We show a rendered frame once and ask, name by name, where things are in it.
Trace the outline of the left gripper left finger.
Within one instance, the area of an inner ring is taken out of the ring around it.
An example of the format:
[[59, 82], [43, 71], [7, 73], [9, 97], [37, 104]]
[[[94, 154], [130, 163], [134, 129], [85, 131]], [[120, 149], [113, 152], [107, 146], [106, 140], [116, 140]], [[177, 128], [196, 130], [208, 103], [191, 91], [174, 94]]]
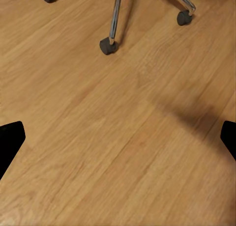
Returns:
[[0, 126], [0, 180], [26, 139], [22, 121]]

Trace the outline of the swivel chair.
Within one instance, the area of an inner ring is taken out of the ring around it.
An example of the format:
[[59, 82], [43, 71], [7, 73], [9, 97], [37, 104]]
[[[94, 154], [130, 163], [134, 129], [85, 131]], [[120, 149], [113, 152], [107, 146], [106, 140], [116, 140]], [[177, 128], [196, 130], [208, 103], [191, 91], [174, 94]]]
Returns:
[[[44, 1], [49, 2], [50, 0]], [[190, 0], [178, 1], [181, 2], [188, 10], [179, 12], [177, 16], [177, 22], [179, 25], [189, 24], [192, 21], [192, 15], [196, 10], [196, 6]], [[118, 24], [120, 4], [121, 0], [115, 0], [109, 37], [102, 39], [99, 43], [100, 49], [104, 54], [108, 54], [109, 52], [112, 52], [116, 49], [115, 34]]]

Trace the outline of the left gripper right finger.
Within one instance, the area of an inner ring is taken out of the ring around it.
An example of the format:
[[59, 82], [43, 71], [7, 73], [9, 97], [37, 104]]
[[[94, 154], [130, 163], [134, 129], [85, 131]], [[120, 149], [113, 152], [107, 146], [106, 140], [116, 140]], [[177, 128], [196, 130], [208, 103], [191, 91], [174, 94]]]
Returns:
[[225, 121], [220, 138], [236, 160], [236, 123]]

